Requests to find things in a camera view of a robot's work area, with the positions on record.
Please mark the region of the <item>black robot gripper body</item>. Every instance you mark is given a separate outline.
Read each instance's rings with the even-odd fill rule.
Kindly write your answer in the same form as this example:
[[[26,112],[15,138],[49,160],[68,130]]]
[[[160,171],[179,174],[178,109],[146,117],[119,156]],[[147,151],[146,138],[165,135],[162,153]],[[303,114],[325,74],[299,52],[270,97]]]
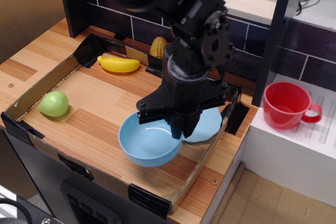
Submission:
[[[228,84],[204,75],[177,76],[162,70],[159,87],[136,103],[140,124],[165,120],[168,114],[191,115],[198,110],[221,106],[226,102]]]

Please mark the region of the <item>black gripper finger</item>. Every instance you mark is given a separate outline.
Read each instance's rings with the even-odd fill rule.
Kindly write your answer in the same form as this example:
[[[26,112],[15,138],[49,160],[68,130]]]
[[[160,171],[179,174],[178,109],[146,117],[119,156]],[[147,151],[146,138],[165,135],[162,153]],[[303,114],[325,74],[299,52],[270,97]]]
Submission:
[[[168,114],[165,120],[171,128],[171,134],[174,139],[180,139],[183,134],[186,115]]]
[[[192,135],[192,133],[194,132],[200,120],[201,114],[202,114],[202,110],[198,110],[195,113],[185,117],[184,126],[183,126],[183,136],[185,138],[188,138],[189,136]]]

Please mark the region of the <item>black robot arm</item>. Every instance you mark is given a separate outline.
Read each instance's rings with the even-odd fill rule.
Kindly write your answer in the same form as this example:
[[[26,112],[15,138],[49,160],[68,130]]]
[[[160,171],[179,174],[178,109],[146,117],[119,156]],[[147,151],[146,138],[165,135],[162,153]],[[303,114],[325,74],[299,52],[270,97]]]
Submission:
[[[176,139],[189,137],[205,109],[223,105],[225,63],[234,50],[223,0],[116,0],[133,12],[150,12],[170,25],[161,85],[137,103],[138,120],[167,121]]]

